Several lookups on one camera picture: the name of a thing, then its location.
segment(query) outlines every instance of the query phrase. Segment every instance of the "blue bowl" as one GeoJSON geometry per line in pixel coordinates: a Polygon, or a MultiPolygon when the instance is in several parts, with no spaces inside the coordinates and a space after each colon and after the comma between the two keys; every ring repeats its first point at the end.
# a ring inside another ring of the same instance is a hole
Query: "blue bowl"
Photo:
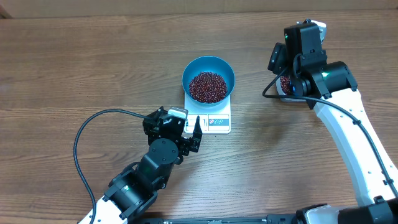
{"type": "Polygon", "coordinates": [[[220,104],[225,98],[217,103],[201,103],[194,100],[189,93],[189,84],[201,72],[213,72],[221,75],[226,83],[227,92],[225,98],[229,97],[235,87],[235,74],[231,66],[221,58],[214,56],[202,56],[191,61],[182,73],[182,88],[185,93],[201,106],[215,106],[220,104]]]}

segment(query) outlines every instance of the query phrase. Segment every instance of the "wall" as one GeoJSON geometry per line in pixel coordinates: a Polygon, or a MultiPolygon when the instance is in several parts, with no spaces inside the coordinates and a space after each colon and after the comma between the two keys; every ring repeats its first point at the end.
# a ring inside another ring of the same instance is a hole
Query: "wall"
{"type": "Polygon", "coordinates": [[[395,9],[398,0],[0,0],[13,18],[395,9]]]}

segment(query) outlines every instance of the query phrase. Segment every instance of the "container of red beans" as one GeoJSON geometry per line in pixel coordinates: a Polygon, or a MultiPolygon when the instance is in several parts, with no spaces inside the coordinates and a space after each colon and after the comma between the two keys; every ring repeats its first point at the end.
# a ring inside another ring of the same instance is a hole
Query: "container of red beans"
{"type": "Polygon", "coordinates": [[[215,106],[227,98],[235,87],[235,74],[221,58],[203,56],[188,64],[182,74],[182,88],[201,106],[215,106]]]}

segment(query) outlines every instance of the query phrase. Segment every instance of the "digital scale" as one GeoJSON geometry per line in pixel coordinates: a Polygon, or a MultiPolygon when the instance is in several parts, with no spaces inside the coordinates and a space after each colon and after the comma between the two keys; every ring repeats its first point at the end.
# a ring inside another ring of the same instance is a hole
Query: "digital scale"
{"type": "Polygon", "coordinates": [[[231,96],[215,106],[202,106],[185,94],[185,106],[188,118],[184,131],[192,134],[197,116],[203,134],[229,134],[231,132],[231,96]]]}

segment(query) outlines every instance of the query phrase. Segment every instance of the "wooden table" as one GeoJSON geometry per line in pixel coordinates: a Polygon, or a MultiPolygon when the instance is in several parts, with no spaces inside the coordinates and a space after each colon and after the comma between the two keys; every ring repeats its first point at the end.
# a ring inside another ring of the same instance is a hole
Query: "wooden table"
{"type": "MultiPolygon", "coordinates": [[[[181,75],[202,55],[236,73],[232,132],[205,135],[148,212],[169,218],[354,205],[330,134],[307,105],[261,96],[283,28],[328,24],[328,61],[354,73],[374,129],[398,162],[398,11],[268,12],[0,21],[0,223],[76,223],[91,209],[72,144],[93,113],[183,106],[181,75]]],[[[81,168],[99,199],[147,152],[141,120],[107,114],[84,130],[81,168]]]]}

